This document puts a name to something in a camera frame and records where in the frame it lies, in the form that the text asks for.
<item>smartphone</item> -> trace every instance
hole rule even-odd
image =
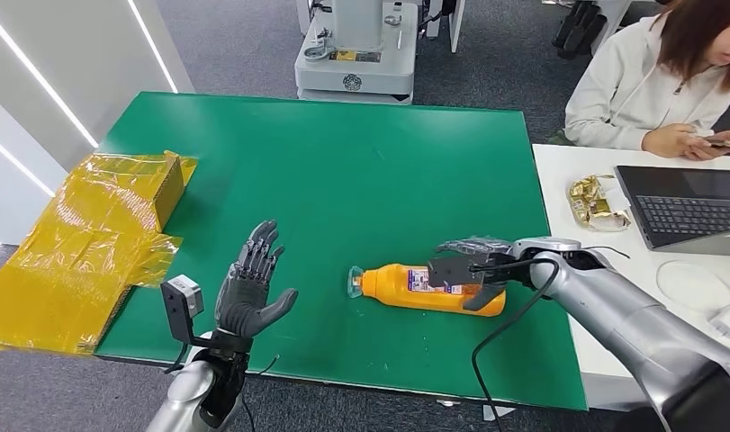
[[[710,138],[704,138],[709,144],[712,145],[712,147],[716,148],[724,148],[728,147],[730,148],[730,139],[710,139]]]

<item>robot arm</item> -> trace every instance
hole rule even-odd
[[[217,327],[209,337],[193,334],[193,317],[203,311],[197,284],[183,275],[161,284],[171,334],[185,347],[204,349],[171,383],[148,432],[205,432],[228,423],[239,404],[253,337],[288,313],[298,296],[289,288],[266,304],[269,282],[283,253],[283,247],[271,251],[277,237],[274,220],[251,232],[221,284],[214,308]]]
[[[559,265],[545,296],[627,368],[665,430],[730,431],[729,348],[669,312],[617,273],[603,255],[582,249],[577,241],[522,239],[503,259],[547,259]],[[553,268],[533,264],[498,276],[540,289]]]
[[[269,253],[275,228],[265,222],[254,229],[230,266],[210,338],[193,336],[192,317],[203,310],[196,285],[186,278],[161,285],[174,337],[206,349],[175,378],[148,432],[209,431],[226,423],[238,402],[253,337],[287,313],[297,296],[286,290],[266,306],[282,252]],[[484,272],[488,291],[515,280],[558,302],[635,377],[663,430],[730,432],[730,349],[670,313],[577,241],[527,238],[501,246],[487,250],[486,263],[472,268]]]

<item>white wall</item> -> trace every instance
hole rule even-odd
[[[154,0],[134,2],[192,93]],[[0,23],[97,142],[139,91],[171,91],[127,0],[0,0]],[[67,170],[93,150],[1,38],[0,104]]]
[[[52,192],[67,172],[0,105],[0,145]],[[18,245],[50,196],[0,152],[0,241]]]
[[[171,92],[130,3],[178,92],[193,87],[155,0],[0,0],[0,24],[87,139],[0,35],[0,144],[57,190],[140,91]],[[19,244],[50,198],[0,152],[0,241]]]

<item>gray carpet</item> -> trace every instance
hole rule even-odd
[[[158,0],[195,89],[217,95],[295,97],[302,42],[293,0]],[[556,57],[549,41],[565,10],[539,0],[467,0],[460,50],[446,22],[422,40],[415,103],[517,109],[530,138],[563,125],[563,108],[589,59]],[[730,112],[721,121],[730,129]],[[12,253],[0,247],[0,265]],[[0,431],[143,430],[170,377],[96,359],[0,352]],[[494,431],[481,408],[369,391],[250,379],[258,431]],[[519,409],[508,431],[610,431],[617,413]],[[248,430],[238,415],[230,430]]]

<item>bottle label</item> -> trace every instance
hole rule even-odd
[[[408,270],[407,289],[415,293],[462,294],[462,285],[431,286],[428,284],[428,269]]]

